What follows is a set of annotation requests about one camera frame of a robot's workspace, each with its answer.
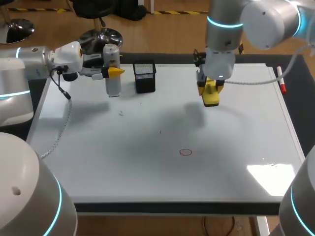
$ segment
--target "whiteboard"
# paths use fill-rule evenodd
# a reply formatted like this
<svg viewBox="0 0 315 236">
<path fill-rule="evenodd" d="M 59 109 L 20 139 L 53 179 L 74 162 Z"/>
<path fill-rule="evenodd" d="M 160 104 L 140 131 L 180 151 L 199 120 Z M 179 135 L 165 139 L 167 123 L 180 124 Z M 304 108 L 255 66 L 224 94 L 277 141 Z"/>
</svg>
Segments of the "whiteboard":
<svg viewBox="0 0 315 236">
<path fill-rule="evenodd" d="M 120 97 L 105 82 L 62 82 L 73 112 L 45 163 L 75 203 L 280 202 L 304 156 L 278 85 L 225 84 L 218 107 L 198 95 L 196 67 L 158 64 L 156 92 L 136 94 L 122 65 Z M 274 76 L 264 64 L 236 64 L 231 80 Z M 28 137 L 44 153 L 67 116 L 67 100 L 47 86 Z"/>
</svg>

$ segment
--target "drawn circle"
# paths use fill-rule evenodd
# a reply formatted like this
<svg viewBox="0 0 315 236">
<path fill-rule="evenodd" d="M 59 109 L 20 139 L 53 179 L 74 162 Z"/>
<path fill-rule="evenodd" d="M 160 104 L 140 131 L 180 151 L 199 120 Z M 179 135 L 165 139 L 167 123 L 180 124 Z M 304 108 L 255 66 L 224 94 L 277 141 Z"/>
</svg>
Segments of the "drawn circle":
<svg viewBox="0 0 315 236">
<path fill-rule="evenodd" d="M 192 151 L 190 149 L 182 149 L 179 151 L 180 155 L 182 156 L 190 156 L 192 155 Z"/>
</svg>

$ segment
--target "stool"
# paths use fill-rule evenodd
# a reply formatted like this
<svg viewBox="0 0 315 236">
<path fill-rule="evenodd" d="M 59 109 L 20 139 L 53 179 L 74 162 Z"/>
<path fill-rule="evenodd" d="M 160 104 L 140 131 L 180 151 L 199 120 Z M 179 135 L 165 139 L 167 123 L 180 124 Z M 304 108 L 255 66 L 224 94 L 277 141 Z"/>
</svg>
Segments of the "stool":
<svg viewBox="0 0 315 236">
<path fill-rule="evenodd" d="M 84 33 L 78 40 L 84 54 L 102 53 L 105 44 L 109 43 L 122 46 L 122 35 L 114 29 L 106 28 L 102 20 L 102 17 L 114 12 L 114 0 L 72 0 L 72 2 L 73 10 L 78 17 L 94 20 L 94 29 Z"/>
<path fill-rule="evenodd" d="M 4 22 L 0 23 L 0 44 L 20 42 L 34 33 L 34 24 L 25 19 L 11 19 L 5 5 L 14 0 L 0 0 Z"/>
</svg>

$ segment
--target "pen holder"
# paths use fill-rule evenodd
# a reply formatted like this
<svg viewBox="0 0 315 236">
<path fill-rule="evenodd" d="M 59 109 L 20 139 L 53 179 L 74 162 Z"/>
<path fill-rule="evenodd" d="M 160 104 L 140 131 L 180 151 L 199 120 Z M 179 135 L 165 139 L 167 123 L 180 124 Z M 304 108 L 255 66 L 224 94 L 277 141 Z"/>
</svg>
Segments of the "pen holder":
<svg viewBox="0 0 315 236">
<path fill-rule="evenodd" d="M 156 90 L 156 65 L 153 60 L 142 60 L 133 63 L 137 93 L 154 92 Z"/>
</svg>

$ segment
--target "white cable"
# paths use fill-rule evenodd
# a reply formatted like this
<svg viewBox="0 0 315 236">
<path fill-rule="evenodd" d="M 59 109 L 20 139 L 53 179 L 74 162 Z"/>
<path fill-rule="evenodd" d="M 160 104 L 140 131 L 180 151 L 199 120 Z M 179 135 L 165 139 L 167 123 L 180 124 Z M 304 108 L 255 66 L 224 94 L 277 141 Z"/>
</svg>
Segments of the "white cable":
<svg viewBox="0 0 315 236">
<path fill-rule="evenodd" d="M 60 135 L 58 136 L 57 140 L 55 141 L 54 145 L 52 145 L 52 147 L 47 151 L 45 152 L 43 155 L 40 156 L 41 159 L 44 159 L 46 158 L 50 153 L 52 153 L 56 147 L 58 146 L 59 142 L 60 142 L 60 139 L 62 138 L 63 134 L 64 134 L 64 131 L 67 129 L 68 125 L 69 125 L 69 121 L 70 121 L 70 117 L 71 117 L 71 113 L 72 113 L 72 100 L 68 100 L 69 101 L 69 108 L 68 108 L 68 116 L 65 120 L 65 123 L 63 125 L 63 129 L 60 133 Z"/>
<path fill-rule="evenodd" d="M 311 17 L 311 20 L 309 22 L 309 26 L 307 27 L 307 31 L 306 31 L 306 42 L 311 45 L 311 33 L 312 33 L 312 26 L 315 22 L 315 11 Z"/>
<path fill-rule="evenodd" d="M 226 80 L 225 82 L 227 84 L 234 84 L 234 85 L 266 85 L 266 84 L 270 84 L 270 83 L 274 83 L 274 82 L 277 82 L 279 81 L 280 79 L 282 79 L 283 77 L 285 77 L 289 72 L 290 70 L 292 69 L 294 63 L 295 63 L 295 60 L 297 58 L 297 56 L 299 55 L 300 52 L 304 51 L 305 49 L 307 48 L 315 48 L 315 45 L 304 45 L 302 47 L 300 47 L 298 50 L 296 50 L 296 52 L 293 54 L 291 60 L 290 60 L 290 63 L 289 65 L 287 66 L 286 70 L 284 71 L 284 73 L 273 79 L 273 80 L 267 80 L 267 81 L 260 81 L 260 82 L 238 82 L 238 81 L 230 81 L 230 80 Z"/>
</svg>

